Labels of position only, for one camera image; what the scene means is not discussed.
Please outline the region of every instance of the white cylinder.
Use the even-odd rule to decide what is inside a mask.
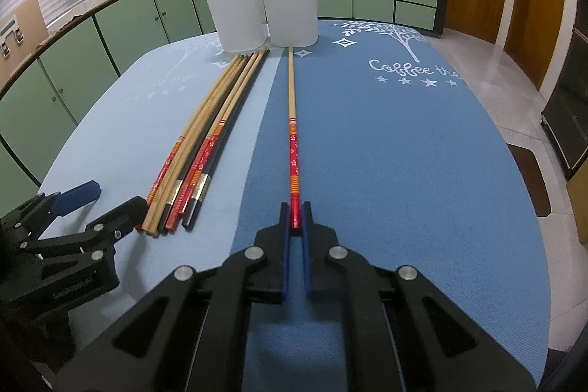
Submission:
[[[277,47],[307,47],[319,38],[316,0],[263,0],[269,35]]]
[[[260,47],[267,38],[262,20],[263,0],[207,0],[226,52],[240,52]]]

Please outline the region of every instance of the metal screw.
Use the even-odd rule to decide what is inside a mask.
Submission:
[[[343,246],[333,246],[329,250],[329,256],[333,259],[343,259],[347,256],[347,250]]]
[[[102,259],[102,257],[104,256],[104,251],[102,250],[96,250],[92,253],[92,260],[93,261],[99,261]]]
[[[178,281],[186,281],[187,279],[190,279],[193,274],[194,270],[189,266],[180,266],[173,272],[173,276]]]
[[[412,266],[403,266],[398,270],[398,276],[405,281],[412,281],[419,275],[418,271]]]
[[[252,261],[260,259],[263,256],[263,250],[259,246],[249,246],[245,250],[245,257]]]

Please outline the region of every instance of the tile floor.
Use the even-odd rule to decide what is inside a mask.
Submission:
[[[429,41],[458,70],[504,140],[537,158],[552,206],[539,218],[552,292],[549,347],[568,350],[588,320],[588,249],[578,241],[562,169],[539,125],[546,100],[494,44],[449,29]]]

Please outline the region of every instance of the brown mat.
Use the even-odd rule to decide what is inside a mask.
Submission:
[[[551,203],[549,203],[548,190],[545,187],[543,175],[541,175],[535,155],[527,148],[511,145],[510,143],[507,143],[507,145],[527,186],[528,195],[531,196],[535,213],[537,216],[547,216],[551,213]]]

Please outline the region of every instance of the table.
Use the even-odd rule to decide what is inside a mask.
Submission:
[[[550,318],[545,249],[516,164],[466,83],[424,37],[392,24],[321,21],[319,41],[295,53],[301,197],[315,221],[375,266],[416,266],[538,383]],[[117,244],[121,286],[71,313],[79,348],[176,266],[216,267],[277,222],[289,199],[286,57],[271,50],[194,231],[132,233]],[[209,34],[132,65],[41,186],[65,191],[92,179],[102,196],[48,235],[145,196],[229,58]],[[305,300],[293,239],[286,304],[252,309],[243,390],[341,391],[344,366],[340,313]]]

